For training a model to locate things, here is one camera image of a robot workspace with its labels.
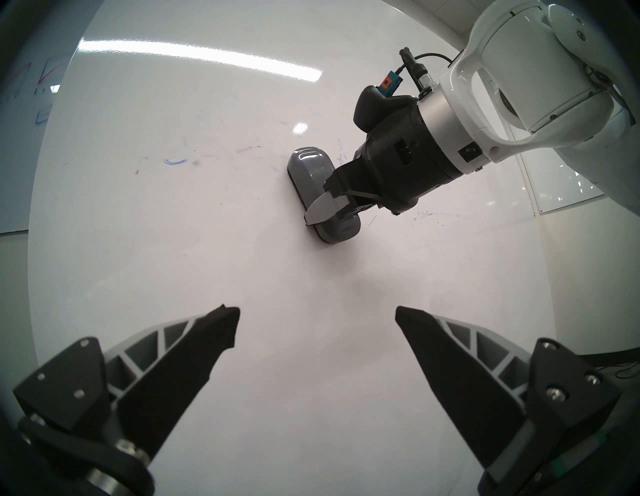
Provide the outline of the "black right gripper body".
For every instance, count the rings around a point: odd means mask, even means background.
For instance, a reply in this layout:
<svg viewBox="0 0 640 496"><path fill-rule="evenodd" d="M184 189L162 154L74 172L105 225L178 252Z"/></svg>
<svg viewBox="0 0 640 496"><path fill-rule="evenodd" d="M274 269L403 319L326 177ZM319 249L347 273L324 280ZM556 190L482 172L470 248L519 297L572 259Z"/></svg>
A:
<svg viewBox="0 0 640 496"><path fill-rule="evenodd" d="M463 175L428 130L418 100L359 100L353 121L366 139L325 181L334 198L376 199L399 215Z"/></svg>

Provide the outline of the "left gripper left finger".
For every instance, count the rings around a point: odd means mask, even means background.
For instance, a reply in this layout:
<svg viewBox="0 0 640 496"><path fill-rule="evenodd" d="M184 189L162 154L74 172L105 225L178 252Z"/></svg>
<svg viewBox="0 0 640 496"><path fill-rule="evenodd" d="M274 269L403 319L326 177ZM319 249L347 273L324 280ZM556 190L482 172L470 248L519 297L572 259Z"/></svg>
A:
<svg viewBox="0 0 640 496"><path fill-rule="evenodd" d="M221 354L240 309L159 324L103 351L73 342L14 389L13 495L153 495L149 466Z"/></svg>

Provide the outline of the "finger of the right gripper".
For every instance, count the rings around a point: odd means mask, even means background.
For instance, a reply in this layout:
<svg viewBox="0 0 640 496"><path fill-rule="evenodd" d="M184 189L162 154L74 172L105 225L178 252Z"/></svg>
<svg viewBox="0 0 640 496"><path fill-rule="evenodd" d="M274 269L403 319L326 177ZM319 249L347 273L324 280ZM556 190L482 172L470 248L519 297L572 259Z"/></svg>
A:
<svg viewBox="0 0 640 496"><path fill-rule="evenodd" d="M383 205L375 198L347 198L348 203L340 210L340 220L350 219L358 216L361 212L372 207L382 208Z"/></svg>
<svg viewBox="0 0 640 496"><path fill-rule="evenodd" d="M307 208L304 215L305 225L311 226L323 223L336 216L339 211L349 207L349 205L350 200L346 195L334 198L331 193L323 193Z"/></svg>

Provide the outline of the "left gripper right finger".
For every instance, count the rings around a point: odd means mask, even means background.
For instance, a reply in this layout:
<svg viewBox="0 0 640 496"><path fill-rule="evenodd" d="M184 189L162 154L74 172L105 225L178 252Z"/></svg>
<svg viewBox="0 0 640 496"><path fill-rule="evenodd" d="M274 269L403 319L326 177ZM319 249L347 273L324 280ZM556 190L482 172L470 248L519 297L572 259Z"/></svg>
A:
<svg viewBox="0 0 640 496"><path fill-rule="evenodd" d="M481 464L479 495L568 495L604 446L622 391L553 338L533 352L489 329L398 306L395 322Z"/></svg>

